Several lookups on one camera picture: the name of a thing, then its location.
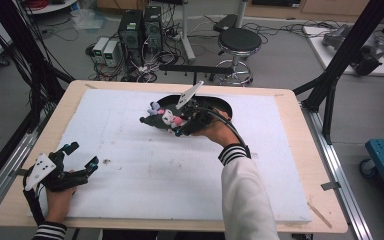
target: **white sleeve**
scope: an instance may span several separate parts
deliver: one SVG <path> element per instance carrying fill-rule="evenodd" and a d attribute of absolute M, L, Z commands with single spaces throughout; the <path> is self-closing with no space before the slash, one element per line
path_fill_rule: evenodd
<path fill-rule="evenodd" d="M 222 181 L 223 219 L 227 240 L 279 239 L 270 201 L 255 163 L 239 145 L 219 156 L 225 165 Z"/>

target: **stool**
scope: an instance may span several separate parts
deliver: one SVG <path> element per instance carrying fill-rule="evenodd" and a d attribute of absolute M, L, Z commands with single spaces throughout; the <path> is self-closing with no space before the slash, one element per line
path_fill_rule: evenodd
<path fill-rule="evenodd" d="M 230 64 L 233 73 L 230 75 L 211 74 L 210 81 L 214 78 L 220 80 L 219 85 L 224 83 L 232 85 L 242 85 L 253 81 L 251 69 L 243 62 L 238 60 L 239 57 L 249 57 L 257 53 L 261 48 L 261 38 L 253 31 L 243 28 L 229 28 L 220 33 L 218 44 L 222 52 L 233 55 L 232 60 L 224 60 L 217 67 Z"/>

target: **hand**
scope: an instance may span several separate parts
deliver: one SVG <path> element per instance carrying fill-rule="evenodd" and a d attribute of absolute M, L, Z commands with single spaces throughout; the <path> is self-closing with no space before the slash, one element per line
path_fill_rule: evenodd
<path fill-rule="evenodd" d="M 216 111 L 230 121 L 229 115 L 226 112 L 217 109 Z M 220 144 L 223 148 L 230 144 L 240 143 L 232 130 L 217 117 L 213 118 L 209 126 L 193 133 L 192 136 L 206 136 L 211 141 Z"/>
<path fill-rule="evenodd" d="M 70 203 L 76 188 L 69 188 L 62 192 L 51 192 L 46 189 L 48 198 L 48 215 L 46 221 L 62 223 L 70 210 Z"/>

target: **gray floor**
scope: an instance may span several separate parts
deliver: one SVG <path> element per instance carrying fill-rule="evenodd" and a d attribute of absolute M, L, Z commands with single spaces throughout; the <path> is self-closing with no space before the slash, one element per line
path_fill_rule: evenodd
<path fill-rule="evenodd" d="M 67 11 L 43 15 L 38 19 L 42 24 L 63 22 L 69 18 Z M 190 21 L 190 26 L 207 22 L 201 18 Z M 281 27 L 292 22 L 246 20 L 259 25 Z M 58 36 L 45 39 L 50 51 L 64 68 L 77 79 L 88 79 L 94 73 L 92 62 L 85 55 L 85 49 L 97 41 L 99 36 L 113 35 L 118 28 L 118 21 L 107 20 L 103 29 L 72 29 L 71 23 L 57 26 Z M 199 29 L 211 29 L 211 24 L 203 24 Z M 197 32 L 202 35 L 216 35 L 216 32 Z M 254 83 L 249 87 L 294 89 L 319 76 L 323 68 L 307 39 L 294 34 L 280 32 L 267 36 L 268 43 L 247 63 L 254 72 Z M 216 38 L 191 38 L 191 44 L 197 56 L 195 65 L 214 66 L 227 56 L 218 56 L 219 47 Z M 157 83 L 190 84 L 192 74 L 158 72 Z M 207 85 L 214 85 L 199 75 Z M 0 66 L 0 150 L 15 129 L 29 112 L 29 88 L 23 82 L 14 65 Z M 306 98 L 308 93 L 298 96 Z M 354 195 L 370 228 L 373 239 L 384 239 L 384 184 L 380 178 L 366 180 L 361 177 L 358 164 L 369 155 L 364 143 L 371 138 L 384 138 L 384 77 L 357 77 L 344 75 L 337 86 L 336 102 L 332 122 L 332 140 Z M 28 239 L 34 228 L 2 228 L 0 239 Z M 172 234 L 165 233 L 163 239 Z M 281 233 L 281 239 L 291 239 L 290 234 Z M 78 239 L 97 239 L 97 230 L 82 230 Z M 355 239 L 351 230 L 345 234 L 316 234 L 314 239 Z"/>

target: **desk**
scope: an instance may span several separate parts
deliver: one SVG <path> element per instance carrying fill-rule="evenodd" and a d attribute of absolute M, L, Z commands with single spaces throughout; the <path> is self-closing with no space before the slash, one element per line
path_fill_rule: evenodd
<path fill-rule="evenodd" d="M 23 168 L 33 165 L 40 152 L 57 149 L 69 121 L 87 89 L 120 89 L 148 92 L 180 93 L 189 85 L 114 83 L 96 81 L 75 81 L 70 84 L 54 114 L 37 140 Z M 279 232 L 343 233 L 347 231 L 341 207 L 332 190 L 324 191 L 321 184 L 329 182 L 322 160 L 316 149 L 309 128 L 305 122 L 298 101 L 290 90 L 262 88 L 231 88 L 203 86 L 200 93 L 207 94 L 250 94 L 274 96 L 284 125 L 288 143 L 294 156 L 300 180 L 305 191 L 313 221 L 304 224 L 277 224 Z M 16 177 L 13 185 L 0 205 L 0 226 L 34 226 L 32 217 L 27 216 L 28 205 L 22 195 L 22 177 Z M 126 228 L 156 230 L 199 230 L 223 231 L 222 221 L 197 220 L 146 220 L 146 219 L 92 219 L 71 218 L 68 227 L 81 228 Z"/>
<path fill-rule="evenodd" d="M 26 10 L 27 14 L 42 14 L 42 13 L 49 13 L 61 10 L 66 7 L 70 7 L 71 5 L 75 4 L 77 0 L 66 0 L 63 4 L 49 4 L 45 8 L 38 9 L 38 10 L 32 10 L 29 9 Z"/>

